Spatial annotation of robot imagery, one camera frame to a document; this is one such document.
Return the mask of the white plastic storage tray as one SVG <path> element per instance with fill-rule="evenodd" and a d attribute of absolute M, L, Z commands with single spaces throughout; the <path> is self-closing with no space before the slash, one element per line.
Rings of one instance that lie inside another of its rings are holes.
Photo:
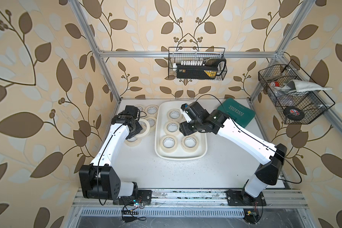
<path fill-rule="evenodd" d="M 155 127 L 155 152 L 159 157 L 163 159 L 180 160 L 180 161 L 181 160 L 195 160 L 195 159 L 202 158 L 207 153 L 207 150 L 208 150 L 207 137 L 205 134 L 201 134 L 198 132 L 191 134 L 192 136 L 195 136 L 199 141 L 199 147 L 196 150 L 196 152 L 188 153 L 183 150 L 181 146 L 181 140 L 185 136 L 181 132 L 177 136 L 175 136 L 175 138 L 178 140 L 178 147 L 175 152 L 171 154 L 166 154 L 166 153 L 162 153 L 160 150 L 160 140 L 164 136 L 167 135 L 164 131 L 164 126 L 168 121 L 170 121 L 167 118 L 168 111 L 170 109 L 179 109 L 181 112 L 181 105 L 185 103 L 189 104 L 190 101 L 182 101 L 182 100 L 167 101 L 167 102 L 162 103 L 159 106 L 158 115 L 156 118 L 157 122 L 156 122 L 156 127 Z M 179 124 L 184 121 L 185 121 L 185 118 L 183 117 L 182 120 L 179 122 Z"/>

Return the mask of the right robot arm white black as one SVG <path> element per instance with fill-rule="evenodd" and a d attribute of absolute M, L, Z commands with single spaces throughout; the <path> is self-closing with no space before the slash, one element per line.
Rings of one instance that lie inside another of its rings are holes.
<path fill-rule="evenodd" d="M 232 141 L 259 162 L 257 170 L 241 191 L 243 197 L 256 199 L 267 186 L 276 185 L 285 162 L 286 146 L 260 139 L 224 112 L 216 109 L 209 113 L 196 101 L 182 104 L 180 111 L 186 119 L 179 128 L 184 136 L 195 132 L 214 133 Z"/>

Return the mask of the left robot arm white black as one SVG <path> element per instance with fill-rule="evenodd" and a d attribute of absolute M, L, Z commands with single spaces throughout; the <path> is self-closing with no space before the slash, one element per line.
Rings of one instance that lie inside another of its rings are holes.
<path fill-rule="evenodd" d="M 136 106 L 127 105 L 111 120 L 109 133 L 100 151 L 89 165 L 83 165 L 79 171 L 84 198 L 115 200 L 124 197 L 135 200 L 138 197 L 137 183 L 121 181 L 114 164 L 125 141 L 142 131 L 140 112 Z"/>

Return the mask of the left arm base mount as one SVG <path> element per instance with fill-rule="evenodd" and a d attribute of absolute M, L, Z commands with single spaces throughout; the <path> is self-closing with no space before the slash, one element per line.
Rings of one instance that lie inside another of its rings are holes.
<path fill-rule="evenodd" d="M 114 205 L 150 205 L 152 200 L 152 191 L 151 190 L 143 190 L 136 189 L 133 192 L 132 196 L 128 197 L 120 197 L 113 200 Z"/>

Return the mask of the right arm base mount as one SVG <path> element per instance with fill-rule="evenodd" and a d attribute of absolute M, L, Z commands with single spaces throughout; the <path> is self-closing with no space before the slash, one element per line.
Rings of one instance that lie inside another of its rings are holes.
<path fill-rule="evenodd" d="M 229 206 L 265 207 L 267 205 L 262 192 L 256 198 L 248 195 L 244 190 L 227 190 L 225 193 Z"/>

